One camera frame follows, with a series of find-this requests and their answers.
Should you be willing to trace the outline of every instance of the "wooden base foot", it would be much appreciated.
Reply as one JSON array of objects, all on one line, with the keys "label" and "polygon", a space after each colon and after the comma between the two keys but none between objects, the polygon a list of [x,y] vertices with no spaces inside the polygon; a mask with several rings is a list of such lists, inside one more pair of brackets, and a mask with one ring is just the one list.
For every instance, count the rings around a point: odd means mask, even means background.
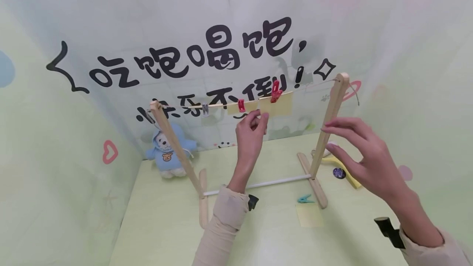
[{"label": "wooden base foot", "polygon": [[[199,182],[203,191],[207,191],[207,170],[202,169],[199,172]],[[205,229],[209,223],[209,213],[208,213],[208,197],[199,199],[199,223],[202,229]]]},{"label": "wooden base foot", "polygon": [[[307,157],[303,153],[298,153],[297,157],[299,158],[299,161],[301,162],[302,168],[304,169],[304,172],[306,174],[310,173],[310,164],[309,161],[307,160]],[[312,190],[314,191],[315,198],[317,198],[317,202],[319,203],[319,206],[321,209],[324,209],[328,206],[328,200],[327,196],[325,195],[325,192],[322,190],[322,187],[320,186],[319,181],[317,178],[314,180],[308,179]]]}]

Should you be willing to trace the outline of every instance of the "round badge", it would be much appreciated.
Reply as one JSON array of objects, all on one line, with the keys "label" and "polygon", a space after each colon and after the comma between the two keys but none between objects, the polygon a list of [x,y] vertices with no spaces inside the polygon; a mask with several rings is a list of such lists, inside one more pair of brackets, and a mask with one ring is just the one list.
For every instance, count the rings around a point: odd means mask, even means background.
[{"label": "round badge", "polygon": [[345,179],[345,177],[347,176],[347,174],[345,173],[344,170],[336,167],[335,169],[333,169],[333,175],[337,178],[337,179]]}]

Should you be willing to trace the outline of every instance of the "teal clothespin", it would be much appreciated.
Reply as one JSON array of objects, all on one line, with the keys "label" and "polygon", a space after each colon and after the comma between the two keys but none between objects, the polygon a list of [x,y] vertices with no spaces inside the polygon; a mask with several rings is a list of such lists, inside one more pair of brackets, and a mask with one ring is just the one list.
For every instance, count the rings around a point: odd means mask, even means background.
[{"label": "teal clothespin", "polygon": [[311,204],[315,203],[315,201],[308,200],[308,198],[311,196],[311,194],[304,195],[303,197],[299,197],[297,202],[300,204]]}]

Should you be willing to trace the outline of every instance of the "red clothespin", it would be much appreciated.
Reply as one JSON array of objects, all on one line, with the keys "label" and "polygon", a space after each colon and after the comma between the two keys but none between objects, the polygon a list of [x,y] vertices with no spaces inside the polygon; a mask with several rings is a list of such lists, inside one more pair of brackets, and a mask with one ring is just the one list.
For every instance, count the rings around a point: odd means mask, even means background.
[{"label": "red clothespin", "polygon": [[276,103],[281,95],[282,91],[279,89],[279,80],[274,80],[273,90],[271,91],[271,103]]},{"label": "red clothespin", "polygon": [[245,100],[244,99],[239,99],[238,100],[238,109],[240,110],[240,113],[246,112],[246,110],[245,110]]}]

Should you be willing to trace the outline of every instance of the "blue hoodie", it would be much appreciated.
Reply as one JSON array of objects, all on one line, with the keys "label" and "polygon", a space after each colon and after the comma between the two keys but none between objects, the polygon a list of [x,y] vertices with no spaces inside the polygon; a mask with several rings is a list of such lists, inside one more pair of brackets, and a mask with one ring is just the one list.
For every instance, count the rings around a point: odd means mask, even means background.
[{"label": "blue hoodie", "polygon": [[[189,151],[193,151],[197,149],[197,142],[192,141],[192,140],[187,140],[184,137],[184,132],[181,129],[180,126],[177,124],[171,123],[172,130],[174,130],[174,133],[179,140],[179,143],[181,144],[181,147],[183,149],[187,149]],[[164,151],[159,147],[158,142],[156,142],[156,136],[161,133],[161,130],[156,129],[155,132],[153,133],[153,146],[154,148],[151,148],[146,151],[146,158],[149,160],[156,160],[156,166],[158,167],[159,170],[174,170],[182,167],[181,162],[177,158],[177,154],[175,154],[174,150],[168,150]],[[187,157],[189,157],[189,153],[184,150],[184,153],[186,153]]]}]

